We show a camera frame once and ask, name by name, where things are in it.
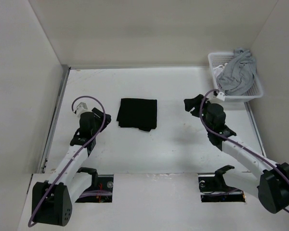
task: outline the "folded cloth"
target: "folded cloth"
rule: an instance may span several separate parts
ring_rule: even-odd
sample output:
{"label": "folded cloth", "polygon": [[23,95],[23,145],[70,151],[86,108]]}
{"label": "folded cloth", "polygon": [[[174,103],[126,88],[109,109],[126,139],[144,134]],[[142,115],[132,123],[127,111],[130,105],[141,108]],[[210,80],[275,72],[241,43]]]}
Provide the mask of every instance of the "folded cloth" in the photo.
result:
{"label": "folded cloth", "polygon": [[121,99],[117,121],[121,128],[156,129],[158,101],[146,99]]}
{"label": "folded cloth", "polygon": [[225,66],[216,82],[226,95],[243,95],[254,84],[256,78],[256,59],[249,50],[235,49],[234,58]]}

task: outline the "screw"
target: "screw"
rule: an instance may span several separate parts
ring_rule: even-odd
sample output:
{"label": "screw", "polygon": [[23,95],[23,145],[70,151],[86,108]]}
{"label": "screw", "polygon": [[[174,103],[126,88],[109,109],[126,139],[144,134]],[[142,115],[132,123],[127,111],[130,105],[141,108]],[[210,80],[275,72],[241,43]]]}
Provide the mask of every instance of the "screw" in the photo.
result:
{"label": "screw", "polygon": [[113,183],[112,181],[108,181],[108,182],[107,182],[107,187],[108,187],[108,188],[111,189],[113,186],[114,186],[114,183]]}
{"label": "screw", "polygon": [[199,185],[200,185],[201,188],[204,188],[206,186],[206,182],[204,180],[201,180],[199,182]]}

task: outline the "rectangular hole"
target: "rectangular hole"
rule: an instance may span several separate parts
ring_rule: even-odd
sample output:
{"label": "rectangular hole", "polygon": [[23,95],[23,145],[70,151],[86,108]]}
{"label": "rectangular hole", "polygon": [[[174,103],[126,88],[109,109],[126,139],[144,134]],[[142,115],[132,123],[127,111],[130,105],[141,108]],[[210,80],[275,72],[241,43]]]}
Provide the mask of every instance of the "rectangular hole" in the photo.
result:
{"label": "rectangular hole", "polygon": [[200,196],[201,202],[245,202],[245,195],[243,191],[230,193],[228,195],[214,196],[213,194]]}
{"label": "rectangular hole", "polygon": [[114,175],[100,175],[98,176],[96,186],[93,185],[87,188],[85,192],[103,190],[103,191],[108,191],[110,195],[87,196],[87,197],[78,199],[76,203],[111,203],[113,185],[114,185]]}
{"label": "rectangular hole", "polygon": [[201,202],[245,202],[242,190],[221,183],[214,173],[199,174],[198,182]]}

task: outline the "plastic basket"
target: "plastic basket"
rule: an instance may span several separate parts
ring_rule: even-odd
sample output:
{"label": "plastic basket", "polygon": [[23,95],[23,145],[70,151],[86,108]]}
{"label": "plastic basket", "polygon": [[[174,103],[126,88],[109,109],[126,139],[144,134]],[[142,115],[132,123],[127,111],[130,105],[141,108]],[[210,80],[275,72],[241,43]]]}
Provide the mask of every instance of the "plastic basket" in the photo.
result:
{"label": "plastic basket", "polygon": [[[215,88],[219,88],[216,82],[216,78],[214,76],[213,68],[224,65],[225,63],[230,62],[234,57],[233,52],[215,52],[210,53],[208,55],[209,64],[210,64],[210,71],[213,77],[213,84]],[[255,98],[261,98],[263,96],[262,86],[258,78],[255,78],[254,84],[251,88],[244,94],[240,96],[226,96],[226,102],[248,102]]]}

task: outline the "white connector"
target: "white connector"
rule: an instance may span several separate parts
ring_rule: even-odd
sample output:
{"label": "white connector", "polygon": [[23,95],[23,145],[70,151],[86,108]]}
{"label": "white connector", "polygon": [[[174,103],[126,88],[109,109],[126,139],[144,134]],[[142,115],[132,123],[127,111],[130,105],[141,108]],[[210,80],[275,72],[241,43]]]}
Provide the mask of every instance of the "white connector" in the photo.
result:
{"label": "white connector", "polygon": [[212,99],[209,99],[210,103],[222,103],[225,101],[225,93],[219,92],[217,96],[213,97]]}
{"label": "white connector", "polygon": [[84,112],[89,112],[88,107],[86,105],[86,103],[81,102],[80,104],[78,104],[78,106],[76,107],[76,116],[78,118],[80,118],[80,115]]}

